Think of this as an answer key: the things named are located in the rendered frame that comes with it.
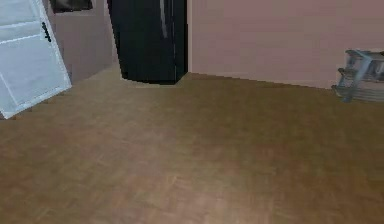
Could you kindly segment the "black fridge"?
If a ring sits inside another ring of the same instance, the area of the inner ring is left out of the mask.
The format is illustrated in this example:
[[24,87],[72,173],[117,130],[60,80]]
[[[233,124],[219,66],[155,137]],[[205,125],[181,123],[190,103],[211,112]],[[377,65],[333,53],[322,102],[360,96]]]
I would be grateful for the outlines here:
[[122,77],[174,85],[188,72],[187,0],[107,0]]

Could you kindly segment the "dark framed picture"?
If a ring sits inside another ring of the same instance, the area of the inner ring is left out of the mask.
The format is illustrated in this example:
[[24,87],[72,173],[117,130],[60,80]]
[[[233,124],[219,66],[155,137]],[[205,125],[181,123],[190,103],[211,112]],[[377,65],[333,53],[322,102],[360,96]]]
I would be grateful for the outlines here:
[[54,13],[91,10],[92,0],[49,0]]

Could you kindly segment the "white room door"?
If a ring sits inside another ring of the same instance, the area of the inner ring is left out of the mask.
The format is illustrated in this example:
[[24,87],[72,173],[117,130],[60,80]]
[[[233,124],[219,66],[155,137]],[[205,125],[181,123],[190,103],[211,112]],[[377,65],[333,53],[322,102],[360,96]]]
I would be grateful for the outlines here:
[[71,87],[42,0],[0,0],[0,114],[9,119]]

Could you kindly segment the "grey metal shelf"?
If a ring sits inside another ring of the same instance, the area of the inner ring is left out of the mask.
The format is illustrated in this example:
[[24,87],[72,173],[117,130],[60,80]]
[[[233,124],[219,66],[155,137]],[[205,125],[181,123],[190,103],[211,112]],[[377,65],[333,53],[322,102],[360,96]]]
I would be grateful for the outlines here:
[[384,102],[384,51],[348,49],[339,81],[331,86],[343,102],[353,99]]

